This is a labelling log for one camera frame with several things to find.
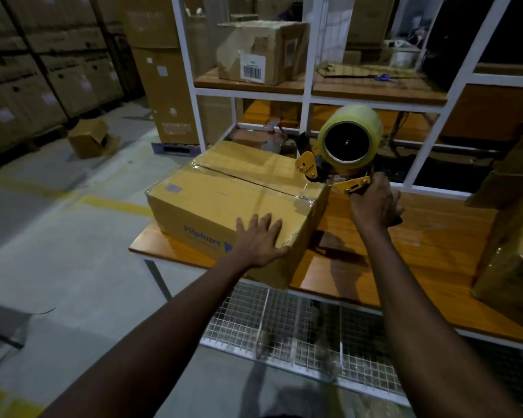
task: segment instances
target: tape roll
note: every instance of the tape roll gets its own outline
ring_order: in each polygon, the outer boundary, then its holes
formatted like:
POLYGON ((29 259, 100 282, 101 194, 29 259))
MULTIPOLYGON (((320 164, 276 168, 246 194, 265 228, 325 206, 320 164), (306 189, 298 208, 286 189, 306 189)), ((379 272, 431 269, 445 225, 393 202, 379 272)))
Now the tape roll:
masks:
POLYGON ((338 109, 318 134, 319 153, 335 168, 364 167, 374 159, 384 130, 380 116, 364 104, 338 109))

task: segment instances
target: person's left hand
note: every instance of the person's left hand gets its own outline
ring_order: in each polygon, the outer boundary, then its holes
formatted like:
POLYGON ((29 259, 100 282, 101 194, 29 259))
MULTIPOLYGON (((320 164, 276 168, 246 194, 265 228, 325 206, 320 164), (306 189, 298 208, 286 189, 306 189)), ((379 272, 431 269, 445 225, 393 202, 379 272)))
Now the person's left hand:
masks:
POLYGON ((237 241, 231 254, 237 255, 249 267, 264 267, 286 255, 291 250, 290 246, 275 247, 283 221, 279 219, 269 228, 270 223, 271 214, 265 215, 259 222, 258 215, 254 214, 246 230, 242 219, 237 218, 237 241))

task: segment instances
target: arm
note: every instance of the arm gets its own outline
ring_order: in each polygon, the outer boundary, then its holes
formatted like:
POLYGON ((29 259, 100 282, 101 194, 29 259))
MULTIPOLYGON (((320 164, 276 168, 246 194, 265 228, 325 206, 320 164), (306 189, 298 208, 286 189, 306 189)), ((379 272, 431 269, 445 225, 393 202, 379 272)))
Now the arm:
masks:
POLYGON ((387 177, 376 173, 351 216, 376 280, 395 370, 417 416, 523 417, 477 354, 428 299, 391 243, 388 224, 402 208, 387 177))
POLYGON ((209 320, 251 267, 285 255, 275 248, 281 230, 271 215, 237 220, 232 251, 108 351, 41 415, 50 417, 154 416, 192 358, 209 320))

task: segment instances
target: concrete floor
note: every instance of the concrete floor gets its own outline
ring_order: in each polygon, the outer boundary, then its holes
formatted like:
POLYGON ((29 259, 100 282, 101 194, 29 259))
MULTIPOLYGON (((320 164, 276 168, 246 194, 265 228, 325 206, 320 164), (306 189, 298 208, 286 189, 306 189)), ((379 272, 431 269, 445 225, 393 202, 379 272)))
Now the concrete floor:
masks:
MULTIPOLYGON (((128 246, 151 219, 144 191, 189 159, 153 154, 157 131, 140 119, 147 113, 132 102, 105 116, 122 138, 112 158, 77 159, 58 140, 0 169, 0 330, 28 329, 23 350, 0 343, 0 417, 36 416, 163 303, 128 246)), ((160 272, 175 295, 202 270, 160 272)), ((408 413, 200 347, 157 416, 408 413)))

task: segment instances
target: hand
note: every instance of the hand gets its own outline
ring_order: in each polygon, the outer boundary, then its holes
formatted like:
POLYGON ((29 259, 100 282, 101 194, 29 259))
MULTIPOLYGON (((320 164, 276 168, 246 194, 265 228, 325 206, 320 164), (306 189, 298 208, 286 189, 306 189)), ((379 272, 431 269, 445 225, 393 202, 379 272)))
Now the hand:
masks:
POLYGON ((290 246, 275 247, 283 221, 279 219, 269 228, 270 223, 271 214, 264 216, 259 223, 258 215, 254 214, 248 230, 245 230, 242 219, 237 218, 237 241, 231 254, 237 255, 240 261, 245 261, 249 268, 263 267, 286 255, 291 250, 290 246))
POLYGON ((359 232, 387 229, 394 217, 400 216, 404 208, 397 205, 401 193, 391 190, 389 179, 382 172, 372 176, 372 183, 364 193, 353 193, 351 219, 359 232))

